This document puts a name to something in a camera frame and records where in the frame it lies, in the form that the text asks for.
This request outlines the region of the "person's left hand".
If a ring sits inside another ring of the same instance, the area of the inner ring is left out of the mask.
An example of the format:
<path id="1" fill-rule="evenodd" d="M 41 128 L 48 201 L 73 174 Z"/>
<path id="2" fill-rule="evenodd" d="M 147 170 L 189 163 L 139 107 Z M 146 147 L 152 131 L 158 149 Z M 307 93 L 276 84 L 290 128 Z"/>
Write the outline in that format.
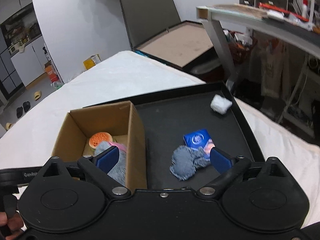
<path id="1" fill-rule="evenodd" d="M 24 222 L 18 212 L 16 212 L 12 218 L 8 218 L 6 213 L 1 212 L 0 220 L 1 227 L 7 226 L 10 230 L 10 233 L 7 236 L 3 236 L 3 234 L 1 233 L 1 239 L 16 239 L 19 235 L 24 233 Z"/>

